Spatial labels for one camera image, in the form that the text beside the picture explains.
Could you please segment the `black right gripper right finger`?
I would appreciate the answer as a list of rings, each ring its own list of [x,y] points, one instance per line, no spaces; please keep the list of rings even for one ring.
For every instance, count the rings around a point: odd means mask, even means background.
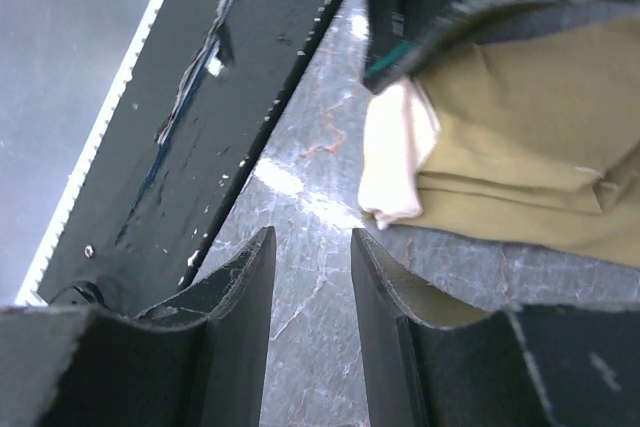
[[[637,304],[514,304],[439,290],[365,230],[351,238],[374,426],[635,426]]]

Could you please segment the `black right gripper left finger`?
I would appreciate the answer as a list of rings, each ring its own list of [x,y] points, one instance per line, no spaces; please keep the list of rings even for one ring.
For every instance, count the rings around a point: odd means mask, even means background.
[[[135,318],[100,306],[1,312],[5,426],[255,426],[276,233]]]

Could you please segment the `olive green white-band underwear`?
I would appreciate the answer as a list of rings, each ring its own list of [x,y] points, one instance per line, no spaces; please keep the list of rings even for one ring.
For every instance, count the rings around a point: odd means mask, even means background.
[[[357,201],[405,224],[639,263],[639,18],[467,44],[368,105]]]

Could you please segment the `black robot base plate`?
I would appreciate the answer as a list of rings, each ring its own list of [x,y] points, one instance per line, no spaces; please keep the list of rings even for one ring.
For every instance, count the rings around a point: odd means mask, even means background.
[[[342,0],[164,0],[39,296],[134,315],[190,285]]]

